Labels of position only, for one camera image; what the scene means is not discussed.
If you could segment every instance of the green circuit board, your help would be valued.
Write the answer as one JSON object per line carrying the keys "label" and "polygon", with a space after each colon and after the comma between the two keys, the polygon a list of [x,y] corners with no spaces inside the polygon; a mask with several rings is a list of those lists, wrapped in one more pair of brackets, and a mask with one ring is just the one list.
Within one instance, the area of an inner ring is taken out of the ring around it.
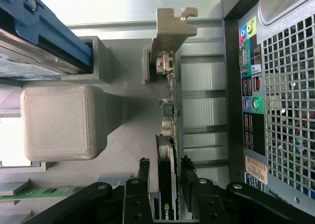
{"label": "green circuit board", "polygon": [[38,199],[38,198],[57,198],[68,197],[84,187],[59,187],[59,188],[25,188],[14,196],[0,196],[0,202],[16,201],[23,199]]}

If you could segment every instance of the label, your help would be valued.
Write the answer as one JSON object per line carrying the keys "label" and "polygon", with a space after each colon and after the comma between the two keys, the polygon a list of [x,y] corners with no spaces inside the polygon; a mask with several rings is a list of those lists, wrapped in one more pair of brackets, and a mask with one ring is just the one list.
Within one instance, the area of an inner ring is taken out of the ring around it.
{"label": "label", "polygon": [[261,64],[251,65],[251,68],[252,68],[252,75],[262,72]]}
{"label": "label", "polygon": [[264,184],[268,184],[267,166],[249,156],[245,157],[246,171]]}
{"label": "label", "polygon": [[10,61],[9,56],[0,53],[0,77],[19,81],[49,80],[60,79],[61,74],[37,65]]}
{"label": "label", "polygon": [[260,191],[263,191],[263,184],[255,177],[245,172],[245,182],[251,187],[254,187]]}

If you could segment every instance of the barcode sticker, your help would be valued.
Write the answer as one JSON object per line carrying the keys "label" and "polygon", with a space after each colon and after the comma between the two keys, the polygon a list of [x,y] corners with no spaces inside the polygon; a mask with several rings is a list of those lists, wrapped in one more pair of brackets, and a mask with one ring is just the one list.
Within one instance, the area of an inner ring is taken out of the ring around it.
{"label": "barcode sticker", "polygon": [[245,157],[246,171],[264,184],[268,184],[267,166],[249,156]]}

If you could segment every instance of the blue drive bracket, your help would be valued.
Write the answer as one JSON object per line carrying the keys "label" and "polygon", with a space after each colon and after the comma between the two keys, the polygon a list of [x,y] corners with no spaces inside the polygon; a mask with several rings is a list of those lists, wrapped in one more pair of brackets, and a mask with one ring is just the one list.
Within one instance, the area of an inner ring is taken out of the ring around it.
{"label": "blue drive bracket", "polygon": [[39,45],[40,38],[43,38],[53,48],[61,49],[86,65],[90,71],[93,70],[92,49],[41,0],[0,0],[0,8],[14,18],[14,29],[19,37],[35,45]]}

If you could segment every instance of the ventilation grille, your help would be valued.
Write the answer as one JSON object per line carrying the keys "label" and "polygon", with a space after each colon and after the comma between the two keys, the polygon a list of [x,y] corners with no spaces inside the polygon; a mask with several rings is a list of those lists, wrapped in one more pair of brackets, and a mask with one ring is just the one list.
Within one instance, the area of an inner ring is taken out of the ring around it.
{"label": "ventilation grille", "polygon": [[315,15],[263,41],[269,173],[315,199]]}

